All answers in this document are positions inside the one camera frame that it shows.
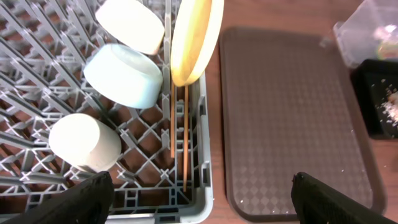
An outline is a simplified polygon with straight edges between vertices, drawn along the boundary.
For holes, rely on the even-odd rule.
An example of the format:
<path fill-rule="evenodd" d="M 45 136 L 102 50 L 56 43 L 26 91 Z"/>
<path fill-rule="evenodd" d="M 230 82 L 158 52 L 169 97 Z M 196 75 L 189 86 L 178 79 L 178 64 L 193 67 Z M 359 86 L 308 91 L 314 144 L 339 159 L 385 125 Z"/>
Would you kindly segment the white cup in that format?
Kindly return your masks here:
<path fill-rule="evenodd" d="M 50 130 L 49 146 L 71 166 L 91 173 L 112 168 L 122 149 L 116 131 L 83 113 L 58 120 Z"/>

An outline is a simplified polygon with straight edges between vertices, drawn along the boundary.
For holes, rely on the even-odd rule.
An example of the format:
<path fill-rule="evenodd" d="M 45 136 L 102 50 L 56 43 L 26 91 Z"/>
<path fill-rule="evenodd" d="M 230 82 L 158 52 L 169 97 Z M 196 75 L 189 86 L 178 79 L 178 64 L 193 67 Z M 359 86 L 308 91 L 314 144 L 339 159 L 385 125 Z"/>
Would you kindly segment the yellow plate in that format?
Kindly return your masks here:
<path fill-rule="evenodd" d="M 170 69 L 175 86 L 195 83 L 215 49 L 224 0 L 182 0 L 172 38 Z"/>

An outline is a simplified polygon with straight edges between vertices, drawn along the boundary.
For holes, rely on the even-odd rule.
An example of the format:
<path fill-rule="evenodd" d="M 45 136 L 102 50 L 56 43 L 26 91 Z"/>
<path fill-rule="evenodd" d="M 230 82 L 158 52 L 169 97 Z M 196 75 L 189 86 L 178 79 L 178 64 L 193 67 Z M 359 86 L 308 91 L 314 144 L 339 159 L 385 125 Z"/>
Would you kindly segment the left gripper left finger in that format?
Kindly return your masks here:
<path fill-rule="evenodd" d="M 114 202 L 114 184 L 101 171 L 40 205 L 4 221 L 5 224 L 104 224 Z"/>

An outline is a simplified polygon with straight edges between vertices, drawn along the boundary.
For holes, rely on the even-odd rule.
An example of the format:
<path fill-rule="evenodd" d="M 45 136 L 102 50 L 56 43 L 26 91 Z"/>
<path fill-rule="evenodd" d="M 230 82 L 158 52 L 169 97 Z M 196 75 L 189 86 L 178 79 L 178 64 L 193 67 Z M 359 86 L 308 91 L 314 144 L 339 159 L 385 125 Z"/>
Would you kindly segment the yellow green snack wrapper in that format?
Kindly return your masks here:
<path fill-rule="evenodd" d="M 396 60 L 397 39 L 382 40 L 377 47 L 376 55 L 380 60 Z"/>

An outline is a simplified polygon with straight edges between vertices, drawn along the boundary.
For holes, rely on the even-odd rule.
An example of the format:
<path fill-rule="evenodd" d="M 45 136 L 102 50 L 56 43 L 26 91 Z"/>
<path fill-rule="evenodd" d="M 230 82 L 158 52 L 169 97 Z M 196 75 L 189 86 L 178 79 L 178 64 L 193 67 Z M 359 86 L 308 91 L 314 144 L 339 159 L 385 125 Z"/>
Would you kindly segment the rice and nutshell pile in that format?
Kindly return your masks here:
<path fill-rule="evenodd" d="M 381 127 L 397 130 L 397 82 L 377 78 L 371 82 L 371 93 Z"/>

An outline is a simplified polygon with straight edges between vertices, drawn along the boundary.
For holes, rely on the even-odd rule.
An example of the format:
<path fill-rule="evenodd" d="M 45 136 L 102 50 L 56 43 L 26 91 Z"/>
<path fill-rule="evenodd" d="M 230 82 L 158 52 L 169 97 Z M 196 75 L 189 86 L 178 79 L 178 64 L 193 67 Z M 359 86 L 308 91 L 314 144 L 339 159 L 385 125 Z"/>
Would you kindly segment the white tissue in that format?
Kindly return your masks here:
<path fill-rule="evenodd" d="M 375 29 L 373 36 L 375 39 L 387 40 L 397 38 L 397 26 L 390 24 Z"/>

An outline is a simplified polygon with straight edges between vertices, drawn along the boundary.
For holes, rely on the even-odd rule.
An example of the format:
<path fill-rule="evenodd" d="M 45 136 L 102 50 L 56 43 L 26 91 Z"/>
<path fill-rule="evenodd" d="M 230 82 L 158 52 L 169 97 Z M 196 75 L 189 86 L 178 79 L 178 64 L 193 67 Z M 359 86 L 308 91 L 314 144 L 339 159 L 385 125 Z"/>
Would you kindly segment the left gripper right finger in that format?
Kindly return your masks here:
<path fill-rule="evenodd" d="M 292 182 L 300 224 L 397 224 L 305 172 L 295 174 Z"/>

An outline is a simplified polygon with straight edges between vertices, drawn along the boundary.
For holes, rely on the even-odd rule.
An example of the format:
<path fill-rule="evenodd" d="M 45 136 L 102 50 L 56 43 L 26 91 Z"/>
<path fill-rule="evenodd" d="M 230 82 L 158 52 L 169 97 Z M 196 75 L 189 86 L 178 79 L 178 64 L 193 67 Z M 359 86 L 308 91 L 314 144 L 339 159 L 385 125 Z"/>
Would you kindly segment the dark brown serving tray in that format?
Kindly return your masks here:
<path fill-rule="evenodd" d="M 226 195 L 253 223 L 294 222 L 306 172 L 377 213 L 386 193 L 348 69 L 319 35 L 231 27 L 220 35 Z"/>

